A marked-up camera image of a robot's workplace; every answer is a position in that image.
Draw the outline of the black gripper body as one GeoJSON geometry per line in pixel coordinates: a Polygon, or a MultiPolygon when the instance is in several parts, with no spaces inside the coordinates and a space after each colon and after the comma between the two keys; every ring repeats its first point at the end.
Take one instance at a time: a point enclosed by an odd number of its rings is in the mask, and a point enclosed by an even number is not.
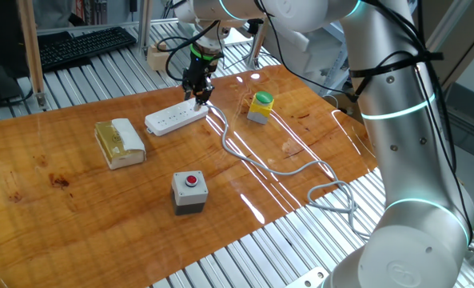
{"type": "Polygon", "coordinates": [[[188,79],[192,83],[193,96],[195,91],[199,91],[207,86],[213,86],[210,79],[217,69],[218,60],[218,56],[210,60],[206,60],[202,56],[190,56],[190,64],[187,69],[183,70],[182,80],[188,79]]]}

